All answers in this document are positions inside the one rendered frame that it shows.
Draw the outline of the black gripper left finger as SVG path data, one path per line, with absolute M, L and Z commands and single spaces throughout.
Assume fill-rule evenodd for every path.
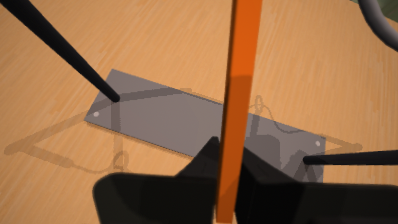
M 212 136 L 175 176 L 115 172 L 92 196 L 99 224 L 213 224 L 219 138 Z

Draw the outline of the orange bar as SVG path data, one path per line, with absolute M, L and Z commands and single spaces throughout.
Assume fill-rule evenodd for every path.
M 232 224 L 237 197 L 262 0 L 232 0 L 219 149 L 216 223 Z

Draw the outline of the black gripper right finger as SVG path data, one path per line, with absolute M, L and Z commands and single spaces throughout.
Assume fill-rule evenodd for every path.
M 398 218 L 398 186 L 294 180 L 243 148 L 237 224 L 307 224 L 313 217 Z

